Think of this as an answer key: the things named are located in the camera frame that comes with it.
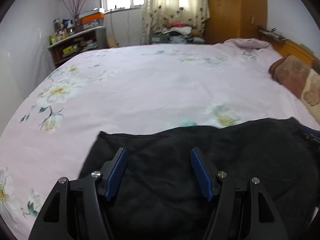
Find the pile of clothes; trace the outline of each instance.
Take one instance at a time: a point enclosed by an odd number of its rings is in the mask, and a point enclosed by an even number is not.
[[[151,43],[204,44],[205,40],[200,36],[200,31],[187,24],[175,22],[167,25],[161,33],[153,33]]]

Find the orange box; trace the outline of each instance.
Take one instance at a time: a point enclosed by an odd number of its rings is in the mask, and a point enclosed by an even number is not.
[[[82,23],[90,22],[95,19],[104,18],[104,13],[95,13],[81,18]]]

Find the floral curtain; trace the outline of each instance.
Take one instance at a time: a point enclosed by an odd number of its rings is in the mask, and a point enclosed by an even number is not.
[[[162,31],[167,24],[180,21],[203,32],[210,18],[208,0],[145,0],[142,11],[142,44],[150,33]]]

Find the wooden shelf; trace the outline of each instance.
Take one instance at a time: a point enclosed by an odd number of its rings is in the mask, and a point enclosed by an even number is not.
[[[109,48],[106,27],[104,26],[98,26],[83,32],[76,33],[68,38],[58,41],[57,43],[49,47],[49,51],[52,55],[52,59],[56,68],[60,67],[62,64],[66,63],[68,60],[72,59],[74,56],[80,53],[80,51],[76,51],[73,54],[70,54],[63,58],[63,50],[65,48],[68,48],[69,46],[77,44],[79,50],[83,49],[84,46],[81,46],[79,41],[74,41],[75,39],[80,37],[86,42],[92,40],[92,42],[96,43],[96,47],[90,48],[88,50]]]
[[[58,61],[58,62],[55,62],[54,64],[55,64],[55,65],[62,64],[62,63],[68,61],[69,59],[73,58],[74,56],[76,56],[76,55],[78,55],[78,54],[79,54],[79,53],[72,54],[71,56],[65,57],[64,59],[62,59],[62,60],[60,60],[60,61]]]

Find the blue gripper pad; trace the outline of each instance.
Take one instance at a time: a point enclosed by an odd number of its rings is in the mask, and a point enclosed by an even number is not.
[[[110,201],[115,196],[127,163],[128,152],[126,149],[123,149],[107,180],[107,190],[105,193],[107,201]]]
[[[208,198],[208,201],[211,201],[214,197],[212,193],[212,180],[195,149],[191,150],[190,160],[202,194]]]
[[[306,127],[306,126],[304,126],[304,125],[301,127],[301,129],[304,130],[304,131],[306,131],[306,132],[308,132],[308,133],[311,133],[311,134],[314,135],[314,136],[320,137],[320,133],[319,133],[319,131],[317,131],[317,130],[311,129],[311,128]]]

